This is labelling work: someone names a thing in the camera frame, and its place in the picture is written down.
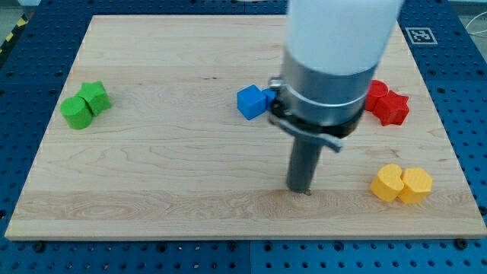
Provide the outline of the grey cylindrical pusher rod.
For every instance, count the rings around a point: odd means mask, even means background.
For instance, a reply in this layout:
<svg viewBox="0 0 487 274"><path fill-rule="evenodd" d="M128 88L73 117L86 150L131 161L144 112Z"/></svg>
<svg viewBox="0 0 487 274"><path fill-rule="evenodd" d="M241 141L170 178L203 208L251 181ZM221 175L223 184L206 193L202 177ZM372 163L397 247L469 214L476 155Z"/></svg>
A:
<svg viewBox="0 0 487 274"><path fill-rule="evenodd" d="M310 189L321 150L321 145L294 139L286 177L290 191L304 193Z"/></svg>

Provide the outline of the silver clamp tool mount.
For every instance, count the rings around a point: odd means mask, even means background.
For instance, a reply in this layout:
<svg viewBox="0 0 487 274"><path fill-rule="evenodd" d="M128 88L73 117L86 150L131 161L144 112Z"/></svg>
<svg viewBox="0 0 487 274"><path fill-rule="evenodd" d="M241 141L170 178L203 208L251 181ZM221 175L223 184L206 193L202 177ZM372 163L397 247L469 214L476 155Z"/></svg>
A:
<svg viewBox="0 0 487 274"><path fill-rule="evenodd" d="M342 150L358 126L377 64L344 75L322 72L284 51L281 74L269 80L277 95L269 122L294 137L295 146Z"/></svg>

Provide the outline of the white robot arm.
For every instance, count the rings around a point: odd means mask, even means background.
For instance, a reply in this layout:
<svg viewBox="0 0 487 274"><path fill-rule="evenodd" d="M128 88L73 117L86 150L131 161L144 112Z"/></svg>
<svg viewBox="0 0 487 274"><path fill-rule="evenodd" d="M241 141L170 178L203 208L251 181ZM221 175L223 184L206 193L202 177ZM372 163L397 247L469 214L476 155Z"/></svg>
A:
<svg viewBox="0 0 487 274"><path fill-rule="evenodd" d="M403 0L289 1L282 67L269 122L294 138L286 176L309 190L322 148L357 127Z"/></svg>

